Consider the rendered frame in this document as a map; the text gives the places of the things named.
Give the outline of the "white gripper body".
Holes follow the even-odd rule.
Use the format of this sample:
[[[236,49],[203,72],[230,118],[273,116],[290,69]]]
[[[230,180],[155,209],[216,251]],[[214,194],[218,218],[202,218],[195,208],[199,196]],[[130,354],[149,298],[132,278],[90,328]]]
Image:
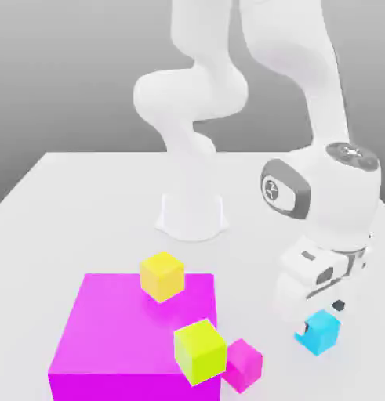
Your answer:
[[[277,275],[274,289],[274,308],[288,323],[299,323],[332,303],[344,300],[347,291],[345,280],[328,280],[316,285],[299,280],[283,271]]]

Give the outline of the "small cyan cube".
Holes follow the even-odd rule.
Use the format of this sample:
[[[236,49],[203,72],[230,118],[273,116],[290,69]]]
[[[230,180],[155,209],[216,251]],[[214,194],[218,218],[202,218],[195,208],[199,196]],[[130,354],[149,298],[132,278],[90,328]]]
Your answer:
[[[306,331],[294,338],[315,356],[332,348],[340,332],[340,321],[322,309],[305,321]]]

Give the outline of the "small pink cube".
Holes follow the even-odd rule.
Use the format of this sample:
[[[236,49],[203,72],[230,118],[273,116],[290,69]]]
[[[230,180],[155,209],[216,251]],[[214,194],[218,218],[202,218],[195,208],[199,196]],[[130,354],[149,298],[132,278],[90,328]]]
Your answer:
[[[226,370],[222,378],[243,393],[262,376],[263,354],[240,338],[227,347]]]

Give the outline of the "small lime cube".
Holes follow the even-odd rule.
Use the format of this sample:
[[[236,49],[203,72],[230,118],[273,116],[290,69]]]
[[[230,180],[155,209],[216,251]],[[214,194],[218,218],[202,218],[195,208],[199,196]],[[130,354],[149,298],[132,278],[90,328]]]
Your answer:
[[[191,386],[222,374],[227,365],[227,344],[209,319],[174,331],[174,357]]]

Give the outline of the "small yellow cube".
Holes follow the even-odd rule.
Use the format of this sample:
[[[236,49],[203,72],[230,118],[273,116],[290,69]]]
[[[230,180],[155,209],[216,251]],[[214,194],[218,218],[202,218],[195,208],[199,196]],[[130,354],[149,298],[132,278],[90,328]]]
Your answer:
[[[168,252],[160,252],[140,263],[140,286],[157,303],[185,289],[184,264]]]

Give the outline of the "large magenta box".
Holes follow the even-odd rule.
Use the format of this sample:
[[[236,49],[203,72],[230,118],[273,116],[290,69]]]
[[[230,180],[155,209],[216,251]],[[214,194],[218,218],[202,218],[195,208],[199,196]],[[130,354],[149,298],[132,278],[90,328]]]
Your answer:
[[[49,367],[53,401],[220,401],[220,377],[191,386],[174,357],[174,331],[217,323],[214,277],[188,273],[162,304],[137,273],[88,273]]]

